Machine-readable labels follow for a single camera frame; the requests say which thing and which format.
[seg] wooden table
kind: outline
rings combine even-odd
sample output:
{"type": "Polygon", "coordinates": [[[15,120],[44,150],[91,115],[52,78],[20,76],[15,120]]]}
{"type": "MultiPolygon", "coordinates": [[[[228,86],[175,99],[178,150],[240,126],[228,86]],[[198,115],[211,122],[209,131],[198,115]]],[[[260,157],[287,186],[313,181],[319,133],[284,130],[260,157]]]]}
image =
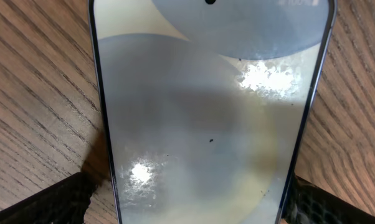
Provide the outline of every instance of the wooden table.
{"type": "MultiPolygon", "coordinates": [[[[101,127],[86,0],[0,1],[0,210],[78,172],[101,127]]],[[[339,2],[296,173],[375,215],[375,0],[339,2]]],[[[85,218],[115,217],[106,182],[85,218]]]]}

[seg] phone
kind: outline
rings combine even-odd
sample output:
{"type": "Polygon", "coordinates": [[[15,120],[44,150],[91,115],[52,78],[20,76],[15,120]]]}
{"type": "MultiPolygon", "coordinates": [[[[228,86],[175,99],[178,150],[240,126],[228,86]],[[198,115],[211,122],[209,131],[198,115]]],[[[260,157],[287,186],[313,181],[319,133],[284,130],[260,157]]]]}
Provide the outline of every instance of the phone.
{"type": "Polygon", "coordinates": [[[334,0],[91,0],[118,221],[278,223],[334,0]]]}

